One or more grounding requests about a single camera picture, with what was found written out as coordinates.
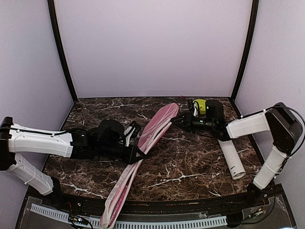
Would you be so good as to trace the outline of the pink racket bag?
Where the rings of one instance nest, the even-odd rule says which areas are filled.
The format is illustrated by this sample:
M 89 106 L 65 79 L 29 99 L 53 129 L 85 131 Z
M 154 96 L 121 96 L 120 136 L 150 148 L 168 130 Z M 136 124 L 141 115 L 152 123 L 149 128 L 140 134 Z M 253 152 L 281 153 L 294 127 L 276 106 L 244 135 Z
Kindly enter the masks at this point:
M 171 119 L 177 116 L 178 110 L 179 106 L 176 103 L 168 104 L 159 109 L 140 136 L 138 148 L 141 152 L 146 155 L 154 147 L 171 126 Z M 108 195 L 104 212 L 100 219 L 100 226 L 103 229 L 112 229 L 114 227 L 141 162 L 142 159 L 132 165 L 128 165 Z

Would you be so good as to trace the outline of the white shuttlecock tube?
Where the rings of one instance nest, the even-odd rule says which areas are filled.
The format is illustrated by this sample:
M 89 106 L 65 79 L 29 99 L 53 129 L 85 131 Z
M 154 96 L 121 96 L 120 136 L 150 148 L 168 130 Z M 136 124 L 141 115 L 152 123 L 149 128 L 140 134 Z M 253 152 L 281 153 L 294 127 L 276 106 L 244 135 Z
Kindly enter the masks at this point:
M 228 165 L 229 171 L 231 173 L 232 179 L 237 180 L 245 176 L 245 169 L 240 160 L 240 157 L 236 151 L 236 148 L 232 142 L 229 141 L 220 141 L 218 140 L 220 148 L 223 152 L 224 158 Z

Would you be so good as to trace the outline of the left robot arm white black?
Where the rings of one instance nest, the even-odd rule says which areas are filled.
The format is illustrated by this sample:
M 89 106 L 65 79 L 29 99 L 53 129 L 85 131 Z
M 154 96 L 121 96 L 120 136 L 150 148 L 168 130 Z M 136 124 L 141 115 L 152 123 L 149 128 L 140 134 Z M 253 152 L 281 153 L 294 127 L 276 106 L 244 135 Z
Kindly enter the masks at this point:
M 0 169 L 12 173 L 24 184 L 48 196 L 57 208 L 67 204 L 56 179 L 43 174 L 29 163 L 22 152 L 52 154 L 71 159 L 107 157 L 132 165 L 145 158 L 139 147 L 130 144 L 141 126 L 135 121 L 128 128 L 116 120 L 102 120 L 98 127 L 85 130 L 71 128 L 65 131 L 47 131 L 24 127 L 5 117 L 0 124 Z

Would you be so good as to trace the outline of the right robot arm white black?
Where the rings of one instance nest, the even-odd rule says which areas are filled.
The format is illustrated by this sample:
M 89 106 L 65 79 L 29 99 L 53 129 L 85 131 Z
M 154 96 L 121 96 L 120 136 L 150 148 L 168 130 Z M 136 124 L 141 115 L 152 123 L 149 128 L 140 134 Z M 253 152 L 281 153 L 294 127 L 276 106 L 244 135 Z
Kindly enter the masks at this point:
M 189 110 L 173 118 L 172 123 L 188 133 L 211 133 L 220 144 L 233 179 L 241 178 L 245 173 L 233 140 L 257 133 L 271 134 L 271 151 L 249 185 L 253 189 L 243 197 L 243 203 L 248 207 L 255 206 L 261 200 L 260 190 L 265 189 L 282 172 L 287 161 L 305 141 L 304 118 L 282 102 L 228 122 L 220 101 L 205 101 L 204 111 L 201 111 L 199 103 L 190 100 Z

